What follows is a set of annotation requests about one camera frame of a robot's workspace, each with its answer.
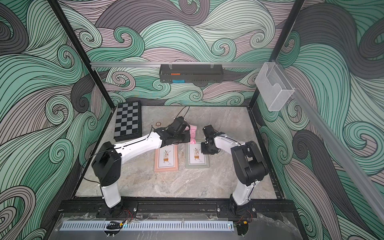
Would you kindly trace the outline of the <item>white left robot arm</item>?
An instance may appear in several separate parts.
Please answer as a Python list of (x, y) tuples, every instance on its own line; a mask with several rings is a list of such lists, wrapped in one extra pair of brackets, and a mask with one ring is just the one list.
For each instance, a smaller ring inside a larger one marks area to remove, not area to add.
[(141, 138), (122, 144), (106, 142), (92, 160), (92, 169), (98, 178), (102, 197), (108, 208), (114, 208), (121, 202), (118, 180), (122, 165), (134, 157), (146, 152), (174, 144), (191, 141), (191, 126), (184, 117), (177, 117), (165, 128), (152, 129)]

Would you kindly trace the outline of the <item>green picture frame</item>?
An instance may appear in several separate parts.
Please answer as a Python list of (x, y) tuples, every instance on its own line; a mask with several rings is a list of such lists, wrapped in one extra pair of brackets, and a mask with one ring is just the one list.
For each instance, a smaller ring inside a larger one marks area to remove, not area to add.
[(186, 163), (187, 169), (204, 169), (210, 167), (209, 156), (202, 153), (203, 140), (196, 140), (194, 144), (186, 145)]

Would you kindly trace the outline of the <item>pink picture frame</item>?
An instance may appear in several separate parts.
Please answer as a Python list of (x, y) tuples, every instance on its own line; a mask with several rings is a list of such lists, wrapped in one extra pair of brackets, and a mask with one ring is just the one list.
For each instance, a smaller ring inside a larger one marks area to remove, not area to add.
[(155, 150), (155, 172), (171, 172), (178, 169), (178, 148), (176, 145)]

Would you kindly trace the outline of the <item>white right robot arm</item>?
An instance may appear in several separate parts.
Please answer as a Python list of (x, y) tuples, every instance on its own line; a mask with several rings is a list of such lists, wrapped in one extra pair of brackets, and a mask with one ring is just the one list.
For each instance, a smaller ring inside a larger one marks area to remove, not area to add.
[(213, 126), (203, 128), (205, 141), (201, 144), (202, 153), (215, 155), (224, 151), (232, 156), (238, 183), (232, 193), (231, 201), (235, 207), (242, 207), (251, 201), (255, 186), (269, 174), (268, 165), (254, 141), (240, 142)]

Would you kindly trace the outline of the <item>pink cloth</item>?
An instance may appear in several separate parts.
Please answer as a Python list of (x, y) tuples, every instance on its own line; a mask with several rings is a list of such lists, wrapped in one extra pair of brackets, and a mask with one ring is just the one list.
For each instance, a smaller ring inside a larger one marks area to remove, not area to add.
[(196, 144), (196, 131), (197, 131), (197, 126), (194, 125), (189, 125), (185, 129), (185, 133), (189, 133), (190, 136), (190, 144)]

